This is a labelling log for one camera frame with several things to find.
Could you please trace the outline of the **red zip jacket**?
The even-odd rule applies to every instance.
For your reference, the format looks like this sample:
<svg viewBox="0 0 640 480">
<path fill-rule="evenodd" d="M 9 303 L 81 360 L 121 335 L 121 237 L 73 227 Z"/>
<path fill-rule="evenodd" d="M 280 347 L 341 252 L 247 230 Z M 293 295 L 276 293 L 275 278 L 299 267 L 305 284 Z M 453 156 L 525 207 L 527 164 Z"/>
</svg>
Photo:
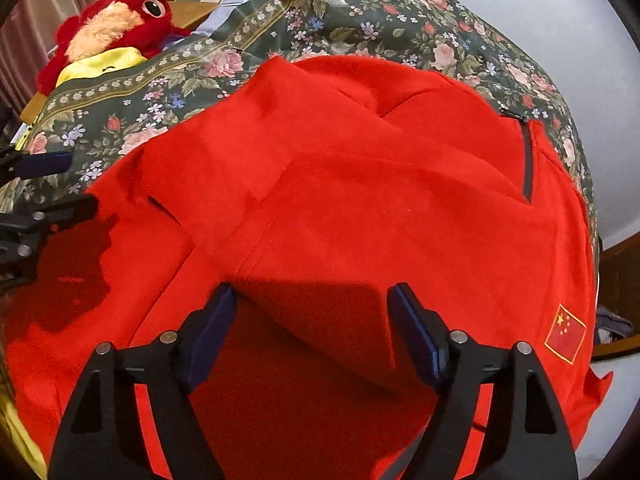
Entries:
<svg viewBox="0 0 640 480">
<path fill-rule="evenodd" d="M 574 443 L 608 391 L 582 193 L 541 122 L 439 73 L 273 58 L 90 191 L 6 320 L 44 455 L 98 344 L 146 344 L 224 282 L 238 313 L 192 402 L 231 479 L 373 479 L 408 448 L 436 396 L 388 319 L 398 282 L 482 344 L 529 342 Z"/>
</svg>

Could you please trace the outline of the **striped pink curtain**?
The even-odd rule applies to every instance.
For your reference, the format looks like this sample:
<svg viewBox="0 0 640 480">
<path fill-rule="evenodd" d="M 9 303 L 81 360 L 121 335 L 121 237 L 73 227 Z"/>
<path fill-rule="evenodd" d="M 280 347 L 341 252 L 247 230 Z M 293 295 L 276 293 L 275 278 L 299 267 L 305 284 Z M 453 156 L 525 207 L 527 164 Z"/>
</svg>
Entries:
<svg viewBox="0 0 640 480">
<path fill-rule="evenodd" d="M 36 78 L 66 18 L 96 0 L 18 0 L 1 26 L 1 102 L 21 113 L 36 93 Z"/>
</svg>

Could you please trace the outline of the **red plush bird toy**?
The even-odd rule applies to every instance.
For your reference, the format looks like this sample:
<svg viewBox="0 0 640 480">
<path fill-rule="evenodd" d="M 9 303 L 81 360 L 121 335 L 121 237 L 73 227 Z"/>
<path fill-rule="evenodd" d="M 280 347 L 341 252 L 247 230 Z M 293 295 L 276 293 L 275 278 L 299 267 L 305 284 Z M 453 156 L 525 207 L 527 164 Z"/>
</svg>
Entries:
<svg viewBox="0 0 640 480">
<path fill-rule="evenodd" d="M 98 0 L 60 25 L 52 58 L 37 76 L 37 90 L 47 96 L 64 68 L 85 58 L 119 48 L 135 48 L 152 58 L 169 39 L 188 35 L 174 24 L 168 0 Z"/>
</svg>

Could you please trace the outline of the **brown wooden door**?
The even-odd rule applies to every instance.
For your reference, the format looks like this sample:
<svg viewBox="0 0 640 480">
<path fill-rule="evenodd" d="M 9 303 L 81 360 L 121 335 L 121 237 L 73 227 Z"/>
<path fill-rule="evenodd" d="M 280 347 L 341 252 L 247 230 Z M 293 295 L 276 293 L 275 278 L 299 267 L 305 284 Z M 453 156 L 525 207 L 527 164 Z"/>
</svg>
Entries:
<svg viewBox="0 0 640 480">
<path fill-rule="evenodd" d="M 630 336 L 596 344 L 593 362 L 631 356 L 639 352 L 639 234 L 605 249 L 600 258 L 598 305 L 634 324 Z"/>
</svg>

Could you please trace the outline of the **brown cardboard board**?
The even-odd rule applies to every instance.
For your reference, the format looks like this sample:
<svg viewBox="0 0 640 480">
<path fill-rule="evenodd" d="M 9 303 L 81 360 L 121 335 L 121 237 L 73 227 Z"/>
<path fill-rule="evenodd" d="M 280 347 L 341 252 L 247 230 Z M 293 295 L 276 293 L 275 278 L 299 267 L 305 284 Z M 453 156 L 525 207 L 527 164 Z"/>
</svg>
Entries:
<svg viewBox="0 0 640 480">
<path fill-rule="evenodd" d="M 199 1 L 175 0 L 169 3 L 172 24 L 179 28 L 194 30 L 198 28 L 219 4 Z"/>
</svg>

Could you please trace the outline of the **grey striped cloth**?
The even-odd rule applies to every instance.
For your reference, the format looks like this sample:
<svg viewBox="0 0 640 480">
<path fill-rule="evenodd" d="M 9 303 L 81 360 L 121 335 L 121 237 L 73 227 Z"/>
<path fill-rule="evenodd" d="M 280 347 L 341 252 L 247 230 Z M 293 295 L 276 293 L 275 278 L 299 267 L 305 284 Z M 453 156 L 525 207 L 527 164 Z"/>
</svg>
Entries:
<svg viewBox="0 0 640 480">
<path fill-rule="evenodd" d="M 206 19 L 194 29 L 194 34 L 210 36 L 228 21 L 231 13 L 238 6 L 242 6 L 242 4 L 249 1 L 250 0 L 198 0 L 199 3 L 210 3 L 214 8 L 206 15 Z"/>
</svg>

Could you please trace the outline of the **green floral bedspread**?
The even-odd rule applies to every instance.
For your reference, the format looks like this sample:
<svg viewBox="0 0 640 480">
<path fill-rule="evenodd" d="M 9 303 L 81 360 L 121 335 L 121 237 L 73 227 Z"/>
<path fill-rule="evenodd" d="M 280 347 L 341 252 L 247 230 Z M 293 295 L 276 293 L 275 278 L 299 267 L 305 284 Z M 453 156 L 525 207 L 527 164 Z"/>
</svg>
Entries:
<svg viewBox="0 0 640 480">
<path fill-rule="evenodd" d="M 248 0 L 214 32 L 47 99 L 28 138 L 70 151 L 72 168 L 6 184 L 1 209 L 22 213 L 79 196 L 139 143 L 231 96 L 273 55 L 295 62 L 338 54 L 438 70 L 496 110 L 539 120 L 574 185 L 593 202 L 562 94 L 533 58 L 458 0 Z"/>
</svg>

